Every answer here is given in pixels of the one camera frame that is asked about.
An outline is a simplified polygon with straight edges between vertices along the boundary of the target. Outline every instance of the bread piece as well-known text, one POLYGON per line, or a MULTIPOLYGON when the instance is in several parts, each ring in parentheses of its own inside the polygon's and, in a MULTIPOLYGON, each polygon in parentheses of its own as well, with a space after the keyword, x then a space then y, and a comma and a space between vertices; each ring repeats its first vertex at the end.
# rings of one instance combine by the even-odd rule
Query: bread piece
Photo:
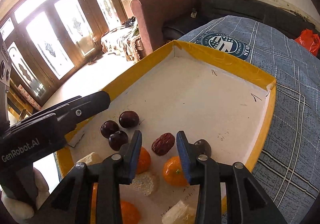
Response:
POLYGON ((84 158, 77 161, 77 163, 85 163, 86 165, 93 165, 96 163, 102 163, 102 158, 95 152, 92 152, 84 158))
POLYGON ((196 210, 179 201, 162 217, 162 224, 194 224, 196 210))
POLYGON ((159 176, 154 175, 149 171, 136 174, 130 186, 137 191, 141 191, 145 196, 149 196, 158 189, 159 176))

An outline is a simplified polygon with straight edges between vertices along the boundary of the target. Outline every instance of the tangerine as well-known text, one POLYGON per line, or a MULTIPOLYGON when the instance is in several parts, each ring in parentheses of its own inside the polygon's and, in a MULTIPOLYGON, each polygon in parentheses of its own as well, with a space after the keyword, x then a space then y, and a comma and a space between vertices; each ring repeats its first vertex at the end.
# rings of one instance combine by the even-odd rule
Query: tangerine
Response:
POLYGON ((182 172, 179 156, 171 157, 163 166, 162 175, 164 180, 173 186, 188 185, 187 179, 182 172))
POLYGON ((123 224, 138 224, 141 219, 140 212, 130 202, 120 201, 123 224))
POLYGON ((151 164, 150 153, 144 147, 141 147, 136 174, 140 174, 147 171, 150 167, 150 164, 151 164))

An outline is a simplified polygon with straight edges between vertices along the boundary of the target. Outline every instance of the dark grape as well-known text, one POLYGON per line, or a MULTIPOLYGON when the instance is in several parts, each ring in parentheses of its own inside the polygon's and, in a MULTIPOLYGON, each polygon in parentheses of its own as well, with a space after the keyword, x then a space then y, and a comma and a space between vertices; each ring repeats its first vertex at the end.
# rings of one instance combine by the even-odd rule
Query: dark grape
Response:
POLYGON ((139 116, 135 111, 124 111, 119 116, 119 124, 123 128, 136 127, 139 124, 139 116))
POLYGON ((119 126, 113 120, 108 120, 104 122, 100 128, 100 132, 105 138, 109 138, 110 134, 113 134, 116 131, 119 131, 119 126))
POLYGON ((119 151, 120 147, 128 142, 128 135, 124 131, 116 131, 109 136, 109 145, 112 150, 119 151))
POLYGON ((200 154, 211 157, 211 146, 206 140, 200 139, 196 141, 194 144, 198 148, 200 154))

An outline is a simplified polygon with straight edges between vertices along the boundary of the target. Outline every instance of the tiled floor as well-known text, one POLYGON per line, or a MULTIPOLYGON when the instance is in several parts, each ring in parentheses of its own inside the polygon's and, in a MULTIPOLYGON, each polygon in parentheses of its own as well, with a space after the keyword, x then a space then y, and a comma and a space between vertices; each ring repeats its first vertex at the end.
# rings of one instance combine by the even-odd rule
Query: tiled floor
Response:
MULTIPOLYGON (((85 65, 68 79, 44 104, 48 108, 75 96, 86 96, 99 91, 121 73, 133 65, 124 57, 115 54, 104 54, 103 58, 91 66, 85 65)), ((50 192, 58 185, 58 172, 53 154, 34 163, 46 179, 50 192)))

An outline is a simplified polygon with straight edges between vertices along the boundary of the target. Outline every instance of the red plastic bag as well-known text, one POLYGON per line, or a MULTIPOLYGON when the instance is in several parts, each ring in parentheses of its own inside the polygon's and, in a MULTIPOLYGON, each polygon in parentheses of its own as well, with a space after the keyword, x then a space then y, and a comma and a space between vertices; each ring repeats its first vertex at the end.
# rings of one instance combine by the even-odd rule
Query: red plastic bag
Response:
POLYGON ((303 30, 300 36, 295 39, 295 41, 305 47, 314 56, 317 56, 320 48, 320 38, 319 35, 313 34, 312 30, 303 30))

